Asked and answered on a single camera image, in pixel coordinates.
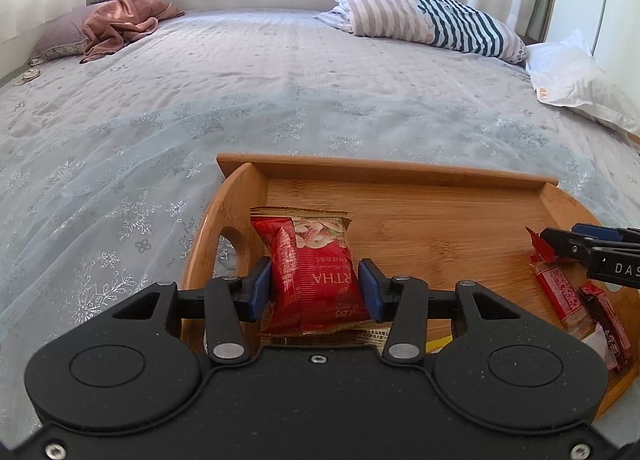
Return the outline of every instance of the bedspread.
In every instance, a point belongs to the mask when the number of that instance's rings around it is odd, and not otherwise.
[[[604,223],[640,224],[632,148],[537,103],[518,69],[354,38],[312,15],[190,14],[116,55],[53,62],[0,89],[0,440],[15,446],[38,426],[22,386],[34,351],[180,278],[223,179],[217,153],[557,176]],[[218,272],[232,256],[221,247]],[[615,427],[605,426],[614,440],[633,438]]]

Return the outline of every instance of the blue gripper pad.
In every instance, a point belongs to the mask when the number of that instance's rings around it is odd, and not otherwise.
[[[252,321],[260,321],[264,307],[271,295],[271,260],[269,260],[255,280],[254,294],[249,302],[249,314]]]
[[[376,278],[362,261],[358,264],[358,283],[369,317],[373,321],[382,323],[383,304],[380,288]]]
[[[590,236],[591,238],[597,238],[606,242],[621,242],[622,236],[618,234],[618,231],[610,227],[599,227],[590,224],[575,224],[572,228],[574,233],[583,234],[584,236]]]

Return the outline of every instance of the pillow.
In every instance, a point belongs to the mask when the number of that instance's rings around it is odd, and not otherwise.
[[[527,47],[505,24],[456,0],[335,0],[316,18],[356,36],[390,37],[519,63]]]
[[[640,110],[591,57],[577,30],[562,42],[529,45],[527,72],[538,100],[621,133],[640,135]]]
[[[31,51],[27,64],[36,66],[60,57],[81,55],[87,39],[80,30],[82,23],[99,5],[101,3],[78,7],[56,20],[47,21],[44,34]]]

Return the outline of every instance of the wooden tray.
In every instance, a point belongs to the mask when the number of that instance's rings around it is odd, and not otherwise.
[[[508,172],[343,158],[219,154],[226,180],[204,215],[182,278],[201,288],[212,278],[218,239],[238,255],[248,273],[267,254],[251,227],[259,205],[348,211],[354,261],[372,258],[387,275],[409,274],[431,288],[452,289],[476,280],[537,316],[559,325],[529,265],[525,226],[570,230],[597,224],[553,178]],[[605,411],[628,388],[638,369],[640,297],[631,288],[607,293],[632,343],[632,366],[610,374]],[[202,323],[187,321],[183,339],[202,348]],[[430,322],[429,339],[450,334],[449,322]]]

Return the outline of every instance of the candy wrapper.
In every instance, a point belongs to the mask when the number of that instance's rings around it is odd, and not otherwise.
[[[265,334],[331,332],[369,319],[346,243],[345,212],[251,209],[271,252],[270,317]]]
[[[538,283],[569,334],[582,339],[593,331],[589,314],[562,269],[558,265],[539,262],[535,256],[531,261]]]
[[[580,292],[589,314],[602,325],[607,346],[618,364],[617,370],[622,370],[631,359],[631,343],[616,310],[607,298],[607,294],[591,281],[583,285]]]
[[[607,344],[607,336],[605,335],[600,323],[596,325],[596,329],[593,331],[593,334],[585,337],[582,342],[598,353],[598,355],[607,365],[607,370],[618,369],[618,362],[611,353],[611,350],[609,350],[609,345]]]

